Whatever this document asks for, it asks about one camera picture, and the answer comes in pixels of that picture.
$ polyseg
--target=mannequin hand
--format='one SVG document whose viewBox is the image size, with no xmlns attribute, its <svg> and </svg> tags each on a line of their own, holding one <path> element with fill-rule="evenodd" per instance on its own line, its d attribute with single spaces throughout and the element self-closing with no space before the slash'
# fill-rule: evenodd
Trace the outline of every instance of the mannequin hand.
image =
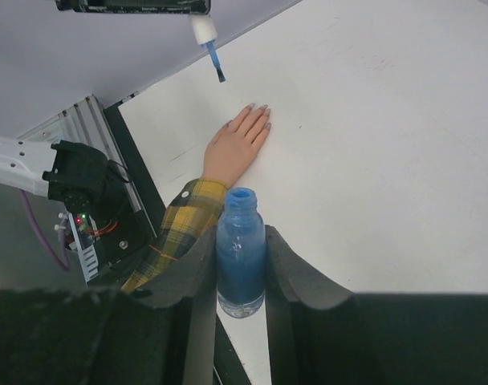
<svg viewBox="0 0 488 385">
<path fill-rule="evenodd" d="M 205 151 L 203 178 L 219 180 L 231 188 L 250 167 L 270 131 L 267 105 L 253 111 L 245 107 L 218 131 Z"/>
</svg>

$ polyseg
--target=blue liquid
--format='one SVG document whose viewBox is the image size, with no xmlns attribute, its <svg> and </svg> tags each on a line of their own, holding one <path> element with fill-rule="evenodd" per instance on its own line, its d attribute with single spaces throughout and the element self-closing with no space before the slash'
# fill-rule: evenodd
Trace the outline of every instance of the blue liquid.
<svg viewBox="0 0 488 385">
<path fill-rule="evenodd" d="M 257 212 L 253 190 L 233 188 L 218 222 L 218 297 L 222 309 L 235 318 L 254 314 L 265 290 L 266 229 Z"/>
</svg>

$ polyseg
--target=wire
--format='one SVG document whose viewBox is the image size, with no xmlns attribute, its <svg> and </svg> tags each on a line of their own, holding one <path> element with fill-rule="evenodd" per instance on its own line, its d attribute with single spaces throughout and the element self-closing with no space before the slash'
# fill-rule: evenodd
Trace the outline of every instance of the wire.
<svg viewBox="0 0 488 385">
<path fill-rule="evenodd" d="M 97 229 L 97 230 L 85 229 L 85 230 L 83 230 L 83 232 L 84 233 L 101 233 L 102 231 L 108 229 L 108 226 L 110 226 L 111 224 L 112 224 L 112 219 L 102 229 Z"/>
<path fill-rule="evenodd" d="M 57 265 L 59 265 L 60 269 L 64 271 L 70 271 L 71 262 L 69 261 L 69 257 L 67 256 L 65 232 L 61 231 L 59 233 L 60 249 L 62 251 L 62 257 L 64 259 L 64 261 L 61 261 L 60 258 L 55 253 L 55 251 L 51 248 L 50 243 L 47 241 L 46 237 L 43 234 L 43 231 L 39 227 L 39 224 L 35 219 L 35 215 L 34 212 L 32 211 L 32 207 L 30 205 L 30 201 L 28 200 L 28 196 L 26 195 L 26 192 L 19 190 L 19 195 L 21 196 L 21 200 L 25 208 L 28 221 L 30 222 L 31 227 L 34 230 L 35 236 L 39 239 L 41 245 L 43 245 L 43 248 L 55 260 L 55 262 L 57 262 Z"/>
<path fill-rule="evenodd" d="M 112 227 L 110 229 L 108 229 L 108 230 L 100 230 L 100 231 L 95 231 L 93 233 L 91 233 L 91 230 L 90 230 L 89 231 L 89 234 L 91 234 L 94 238 L 101 237 L 102 235 L 106 235 L 106 234 L 109 234 L 112 231 L 114 231 L 114 229 L 116 229 L 116 227 L 117 227 L 118 224 L 119 224 L 119 222 L 116 221 L 116 222 L 114 222 L 114 225 L 112 225 Z"/>
<path fill-rule="evenodd" d="M 121 167 L 126 172 L 126 176 L 128 177 L 128 179 L 124 179 L 121 176 L 121 174 L 117 171 L 117 168 L 113 166 L 114 164 L 117 165 L 117 166 L 119 166 L 119 167 Z M 130 172 L 121 163 L 117 163 L 115 160 L 109 160 L 108 161 L 108 170 L 112 174 L 114 174 L 114 176 L 116 176 L 117 179 L 122 180 L 123 183 L 132 183 L 132 178 L 130 177 Z"/>
<path fill-rule="evenodd" d="M 159 253 L 162 257 L 164 258 L 168 258 L 168 259 L 172 259 L 173 261 L 177 261 L 177 259 L 175 257 L 171 257 L 170 255 L 167 255 L 166 253 L 162 253 L 159 249 L 157 249 L 155 246 L 153 245 L 149 245 L 149 247 L 151 247 L 153 250 L 155 250 L 157 253 Z"/>
</svg>

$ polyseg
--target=circuit board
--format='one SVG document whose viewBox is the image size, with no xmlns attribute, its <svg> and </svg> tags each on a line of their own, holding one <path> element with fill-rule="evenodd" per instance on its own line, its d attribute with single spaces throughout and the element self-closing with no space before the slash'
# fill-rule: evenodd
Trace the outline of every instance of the circuit board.
<svg viewBox="0 0 488 385">
<path fill-rule="evenodd" d="M 59 10 L 97 14 L 208 14 L 210 0 L 57 0 Z"/>
</svg>

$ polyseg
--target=bottle neck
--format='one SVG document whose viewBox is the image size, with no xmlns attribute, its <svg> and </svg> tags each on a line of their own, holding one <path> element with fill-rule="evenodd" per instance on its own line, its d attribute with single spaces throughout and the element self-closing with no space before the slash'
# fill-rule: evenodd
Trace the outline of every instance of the bottle neck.
<svg viewBox="0 0 488 385">
<path fill-rule="evenodd" d="M 232 188 L 225 197 L 225 214 L 230 217 L 257 215 L 257 196 L 249 188 Z"/>
</svg>

